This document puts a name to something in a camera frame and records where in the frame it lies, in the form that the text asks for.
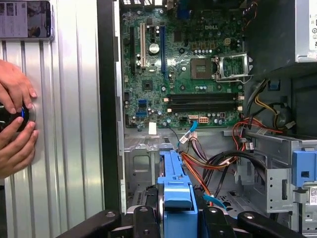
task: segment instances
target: motherboard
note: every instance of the motherboard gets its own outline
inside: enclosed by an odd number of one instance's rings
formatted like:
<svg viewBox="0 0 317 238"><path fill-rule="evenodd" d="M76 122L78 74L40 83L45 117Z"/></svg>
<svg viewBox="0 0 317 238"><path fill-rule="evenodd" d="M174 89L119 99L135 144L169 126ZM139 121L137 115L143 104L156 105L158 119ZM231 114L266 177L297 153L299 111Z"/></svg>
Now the motherboard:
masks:
<svg viewBox="0 0 317 238"><path fill-rule="evenodd" d="M240 10L126 11L121 18L127 127L228 127L248 75Z"/></svg>

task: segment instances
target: human hand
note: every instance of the human hand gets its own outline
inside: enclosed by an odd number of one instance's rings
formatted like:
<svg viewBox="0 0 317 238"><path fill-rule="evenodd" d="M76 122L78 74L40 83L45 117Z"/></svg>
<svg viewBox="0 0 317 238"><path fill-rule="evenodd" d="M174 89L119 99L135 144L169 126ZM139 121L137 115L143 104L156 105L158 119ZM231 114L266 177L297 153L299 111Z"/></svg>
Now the human hand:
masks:
<svg viewBox="0 0 317 238"><path fill-rule="evenodd" d="M11 114L22 111L22 105L32 108L32 98L36 98L30 80L19 67L0 60L0 102Z"/></svg>
<svg viewBox="0 0 317 238"><path fill-rule="evenodd" d="M29 122L12 141L22 122L23 118L18 117L0 133L0 179L24 169L34 158L34 145L39 134L34 130L34 122Z"/></svg>

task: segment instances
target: green circuit board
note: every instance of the green circuit board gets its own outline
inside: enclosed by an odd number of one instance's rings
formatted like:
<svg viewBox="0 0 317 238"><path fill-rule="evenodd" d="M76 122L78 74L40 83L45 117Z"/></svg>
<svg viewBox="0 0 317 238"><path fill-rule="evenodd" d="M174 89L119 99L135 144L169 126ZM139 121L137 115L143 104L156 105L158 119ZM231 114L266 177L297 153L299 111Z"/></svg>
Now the green circuit board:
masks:
<svg viewBox="0 0 317 238"><path fill-rule="evenodd" d="M217 71L213 57L243 52L241 15L240 10L206 10L184 20L177 19L175 12L167 14L160 8L122 14L126 126L153 121L158 127L186 127L198 120L199 127L228 127L239 121L237 109L175 112L169 109L168 97L243 94L240 82L219 83L211 76ZM142 27L146 28L145 53L142 53ZM223 70L226 76L242 73L243 59L227 58Z"/></svg>

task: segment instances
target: ribbed metal panel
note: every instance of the ribbed metal panel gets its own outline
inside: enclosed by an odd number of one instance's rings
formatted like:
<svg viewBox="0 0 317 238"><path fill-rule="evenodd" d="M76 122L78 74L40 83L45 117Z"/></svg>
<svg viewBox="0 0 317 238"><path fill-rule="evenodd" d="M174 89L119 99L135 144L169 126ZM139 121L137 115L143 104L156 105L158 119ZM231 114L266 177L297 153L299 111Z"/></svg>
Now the ribbed metal panel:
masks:
<svg viewBox="0 0 317 238"><path fill-rule="evenodd" d="M32 166L5 180L9 238L54 238L104 208L97 4L51 3L52 43L0 42L37 91L40 131Z"/></svg>

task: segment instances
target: ram slot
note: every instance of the ram slot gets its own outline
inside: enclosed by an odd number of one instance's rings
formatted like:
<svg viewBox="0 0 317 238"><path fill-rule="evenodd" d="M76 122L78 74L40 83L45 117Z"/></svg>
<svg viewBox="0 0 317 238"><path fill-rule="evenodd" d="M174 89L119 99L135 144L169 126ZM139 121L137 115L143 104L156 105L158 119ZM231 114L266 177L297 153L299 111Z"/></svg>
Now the ram slot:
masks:
<svg viewBox="0 0 317 238"><path fill-rule="evenodd" d="M233 101L238 97L237 93L204 93L204 94L170 94L170 103L197 103L215 101Z"/></svg>
<svg viewBox="0 0 317 238"><path fill-rule="evenodd" d="M161 70L162 74L167 80L167 71L166 71L166 54L165 54L165 42L166 42L166 29L165 26L160 27L160 60L161 60Z"/></svg>
<svg viewBox="0 0 317 238"><path fill-rule="evenodd" d="M145 41L145 23L140 24L140 46L141 46L141 67L145 68L147 64L146 58L146 41Z"/></svg>
<svg viewBox="0 0 317 238"><path fill-rule="evenodd" d="M135 75L135 35L134 35L134 27L130 27L130 67L131 74Z"/></svg>
<svg viewBox="0 0 317 238"><path fill-rule="evenodd" d="M172 104L168 105L174 113L181 112L225 112L237 110L235 102L221 102L221 103L205 103L205 104Z"/></svg>

